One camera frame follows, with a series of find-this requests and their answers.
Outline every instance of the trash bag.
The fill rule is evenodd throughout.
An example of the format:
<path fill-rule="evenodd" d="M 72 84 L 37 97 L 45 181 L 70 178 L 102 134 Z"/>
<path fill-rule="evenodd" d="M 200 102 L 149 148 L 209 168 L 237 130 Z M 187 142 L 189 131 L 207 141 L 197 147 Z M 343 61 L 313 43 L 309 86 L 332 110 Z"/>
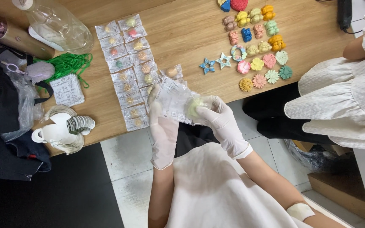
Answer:
<path fill-rule="evenodd" d="M 348 154 L 338 156 L 320 145 L 314 145 L 309 152 L 304 152 L 292 140 L 284 139 L 284 141 L 292 157 L 312 172 L 339 173 L 353 166 L 354 162 L 349 161 Z"/>
<path fill-rule="evenodd" d="M 4 72 L 10 77 L 15 85 L 19 98 L 19 130 L 1 134 L 1 138 L 4 142 L 9 142 L 29 131 L 33 127 L 33 120 L 38 120 L 43 117 L 44 110 L 41 103 L 34 105 L 34 99 L 40 98 L 40 96 L 31 81 L 25 79 L 23 75 L 19 73 L 7 71 L 5 69 Z"/>

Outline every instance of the green string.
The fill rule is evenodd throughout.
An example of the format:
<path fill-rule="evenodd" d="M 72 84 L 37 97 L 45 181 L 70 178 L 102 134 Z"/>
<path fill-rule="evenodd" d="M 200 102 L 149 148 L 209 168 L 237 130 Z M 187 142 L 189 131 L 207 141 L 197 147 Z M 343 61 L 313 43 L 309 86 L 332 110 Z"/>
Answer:
<path fill-rule="evenodd" d="M 77 75 L 78 80 L 81 81 L 84 88 L 89 88 L 90 85 L 84 79 L 82 79 L 80 75 L 84 72 L 84 70 L 87 67 L 90 66 L 92 59 L 93 55 L 90 53 L 84 55 L 65 53 L 49 60 L 41 60 L 38 58 L 34 58 L 33 62 L 45 61 L 51 63 L 54 66 L 54 69 L 56 70 L 54 75 L 46 80 L 43 80 L 46 83 L 49 83 L 53 80 L 59 79 L 61 77 L 73 73 Z"/>

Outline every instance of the person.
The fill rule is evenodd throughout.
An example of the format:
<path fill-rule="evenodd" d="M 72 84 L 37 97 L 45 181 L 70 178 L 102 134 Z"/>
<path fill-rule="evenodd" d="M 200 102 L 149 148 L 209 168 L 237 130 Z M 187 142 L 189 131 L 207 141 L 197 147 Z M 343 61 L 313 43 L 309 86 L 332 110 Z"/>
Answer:
<path fill-rule="evenodd" d="M 362 32 L 342 58 L 317 64 L 297 84 L 252 97 L 243 111 L 259 121 L 257 130 L 267 138 L 365 149 L 365 27 Z"/>
<path fill-rule="evenodd" d="M 154 141 L 149 228 L 345 228 L 312 209 L 260 158 L 219 97 L 208 98 L 210 109 L 196 108 L 204 126 L 195 133 L 189 131 L 197 126 L 161 115 L 162 106 L 154 99 L 158 90 L 155 85 L 148 98 Z M 181 148 L 190 151 L 174 159 Z"/>

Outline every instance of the black pants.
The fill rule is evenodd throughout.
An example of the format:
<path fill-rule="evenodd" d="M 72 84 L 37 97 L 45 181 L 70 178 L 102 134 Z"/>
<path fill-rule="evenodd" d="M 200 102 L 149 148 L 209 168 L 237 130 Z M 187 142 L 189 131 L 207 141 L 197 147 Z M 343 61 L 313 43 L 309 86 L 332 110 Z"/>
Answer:
<path fill-rule="evenodd" d="M 311 120 L 290 119 L 284 113 L 288 101 L 300 97 L 298 83 L 281 86 L 251 96 L 243 105 L 243 111 L 259 121 L 257 131 L 267 138 L 293 139 L 302 142 L 336 145 L 326 135 L 306 133 L 302 126 Z"/>
<path fill-rule="evenodd" d="M 205 143 L 219 143 L 213 135 L 212 129 L 206 126 L 191 126 L 180 122 L 178 127 L 177 145 L 175 156 L 180 157 L 188 153 L 188 151 L 200 147 Z"/>

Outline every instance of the plastic bottle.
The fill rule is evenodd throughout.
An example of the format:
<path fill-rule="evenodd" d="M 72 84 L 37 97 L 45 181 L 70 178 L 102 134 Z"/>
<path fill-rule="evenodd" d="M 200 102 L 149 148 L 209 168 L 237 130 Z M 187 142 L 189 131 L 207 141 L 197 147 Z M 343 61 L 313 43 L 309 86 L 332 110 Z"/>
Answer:
<path fill-rule="evenodd" d="M 64 6 L 52 0 L 12 0 L 23 10 L 35 32 L 73 54 L 88 53 L 94 40 L 88 28 Z"/>

